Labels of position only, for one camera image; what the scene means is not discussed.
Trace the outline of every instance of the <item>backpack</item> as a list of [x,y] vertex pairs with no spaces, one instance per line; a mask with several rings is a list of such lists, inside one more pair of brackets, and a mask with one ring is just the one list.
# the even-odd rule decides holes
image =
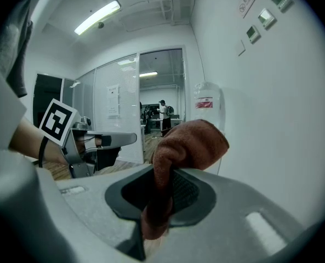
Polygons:
[[167,112],[166,112],[166,115],[167,116],[170,116],[170,115],[173,115],[174,114],[174,109],[172,106],[168,106],[167,107]]

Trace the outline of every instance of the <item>wall plate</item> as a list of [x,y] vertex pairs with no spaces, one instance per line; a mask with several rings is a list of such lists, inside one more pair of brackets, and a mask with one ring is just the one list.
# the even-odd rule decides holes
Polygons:
[[277,21],[276,18],[267,9],[263,9],[261,14],[259,15],[259,20],[261,21],[264,29],[268,29]]
[[292,0],[272,0],[281,12],[284,12],[292,3]]
[[249,30],[246,32],[246,35],[249,37],[251,44],[253,44],[258,38],[261,37],[261,34],[254,25],[249,28]]

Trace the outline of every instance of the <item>red sticker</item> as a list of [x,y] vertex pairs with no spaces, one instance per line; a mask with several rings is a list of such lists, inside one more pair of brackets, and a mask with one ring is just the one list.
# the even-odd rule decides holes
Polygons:
[[198,98],[195,103],[195,108],[213,108],[213,98]]

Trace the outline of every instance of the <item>black and white square tag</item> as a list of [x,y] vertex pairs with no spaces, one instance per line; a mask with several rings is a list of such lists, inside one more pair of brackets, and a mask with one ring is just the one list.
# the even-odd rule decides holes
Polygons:
[[62,146],[69,128],[73,126],[76,119],[81,119],[76,109],[53,99],[39,128],[47,138]]

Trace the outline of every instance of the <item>doorway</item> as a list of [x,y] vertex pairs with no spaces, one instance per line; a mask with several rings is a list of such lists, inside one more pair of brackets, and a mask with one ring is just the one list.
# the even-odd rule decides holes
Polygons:
[[39,128],[52,99],[73,106],[73,83],[73,80],[37,74],[33,94],[33,125]]
[[185,72],[182,49],[139,56],[139,100],[144,162],[149,162],[162,130],[185,122]]

